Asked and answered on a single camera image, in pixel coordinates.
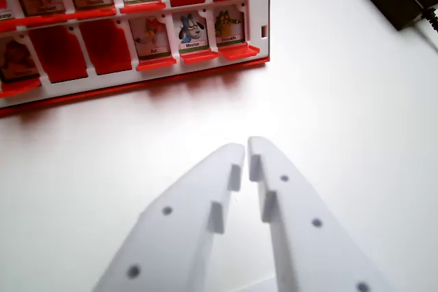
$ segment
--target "cartoon shark illustration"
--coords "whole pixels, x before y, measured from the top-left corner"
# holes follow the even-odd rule
[[[204,30],[204,25],[199,22],[195,24],[192,13],[189,13],[187,17],[181,16],[181,22],[183,23],[183,27],[179,31],[178,38],[181,39],[183,44],[190,42],[192,39],[200,38],[200,29]]]

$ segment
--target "black cable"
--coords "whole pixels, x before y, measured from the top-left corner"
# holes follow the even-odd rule
[[[435,15],[435,9],[432,8],[424,13],[424,18],[429,21],[430,25],[432,25],[433,29],[438,32],[438,17]]]

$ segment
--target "white 3d-printed part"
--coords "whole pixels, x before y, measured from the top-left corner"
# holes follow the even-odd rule
[[[269,140],[248,141],[250,180],[270,224],[279,292],[389,292],[316,190]],[[260,289],[244,291],[265,291]]]
[[[240,189],[243,145],[227,144],[193,167],[141,214],[94,292],[201,292],[230,192]]]

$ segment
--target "white table surface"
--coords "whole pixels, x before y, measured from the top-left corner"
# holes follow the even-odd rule
[[[0,290],[89,291],[151,200],[262,135],[397,291],[435,291],[438,34],[417,26],[395,31],[368,0],[271,0],[265,66],[0,119]],[[247,172],[242,186],[209,292],[274,274]]]

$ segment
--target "white plastic frame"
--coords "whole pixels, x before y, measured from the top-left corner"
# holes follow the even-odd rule
[[[34,61],[38,63],[37,68],[41,76],[40,78],[41,87],[16,96],[0,98],[0,108],[7,107],[10,105],[17,105],[21,103],[38,101],[38,100],[52,98],[56,96],[63,96],[63,95],[74,94],[78,92],[86,92],[95,89],[113,87],[116,85],[123,85],[126,83],[135,83],[140,81],[146,81],[149,79],[156,79],[160,77],[180,75],[187,72],[207,70],[210,68],[247,62],[254,59],[260,59],[269,56],[269,36],[265,38],[262,38],[261,36],[261,28],[264,26],[268,26],[268,22],[269,22],[269,10],[268,10],[269,0],[228,0],[228,1],[205,0],[204,3],[195,4],[195,5],[186,5],[186,6],[174,7],[174,8],[170,6],[170,0],[161,0],[161,1],[166,4],[166,8],[164,8],[163,10],[154,10],[149,12],[135,13],[135,14],[121,14],[120,9],[124,7],[125,4],[123,0],[114,0],[114,5],[116,7],[116,15],[109,16],[108,18],[91,18],[91,19],[80,21],[80,22],[85,22],[85,21],[94,21],[100,19],[112,19],[115,22],[120,21],[118,26],[124,30],[125,37],[127,39],[129,53],[131,55],[132,69],[127,71],[114,72],[106,75],[96,75],[94,66],[90,61],[90,56],[88,55],[88,52],[85,48],[83,38],[81,37],[81,32],[77,27],[79,24],[78,20],[69,20],[66,23],[47,25],[47,26],[66,25],[66,28],[70,26],[74,27],[74,30],[69,32],[75,34],[78,37],[79,44],[81,45],[81,50],[84,54],[84,58],[87,63],[88,77],[70,80],[70,81],[63,81],[58,83],[51,83],[49,81],[47,74],[42,69],[42,66],[40,65],[38,58],[36,57],[36,51],[33,45],[31,44],[31,42],[27,42],[26,44],[29,47],[29,51],[34,58]],[[7,0],[7,2],[15,18],[24,17],[23,10],[18,0]],[[63,0],[63,2],[67,13],[71,13],[75,11],[73,0]],[[176,39],[175,36],[172,14],[175,12],[187,12],[187,11],[197,10],[199,14],[205,17],[207,20],[207,30],[208,30],[210,48],[212,51],[217,51],[218,48],[216,46],[216,38],[214,35],[213,8],[216,6],[226,6],[226,5],[236,5],[239,10],[243,11],[246,41],[248,44],[259,48],[260,52],[256,56],[247,57],[244,59],[232,60],[232,61],[225,59],[223,56],[220,56],[215,59],[211,59],[203,62],[184,64],[181,61],[178,52],[179,41]],[[149,69],[140,72],[136,70],[136,67],[139,64],[139,60],[138,60],[138,55],[128,20],[129,18],[141,17],[141,16],[156,16],[159,21],[166,24],[167,34],[170,43],[170,50],[172,52],[172,56],[177,61],[176,64],[163,68]],[[16,31],[0,34],[0,38],[3,36],[15,37],[23,33],[27,35],[26,31],[30,29],[35,29],[35,28],[17,27]]]

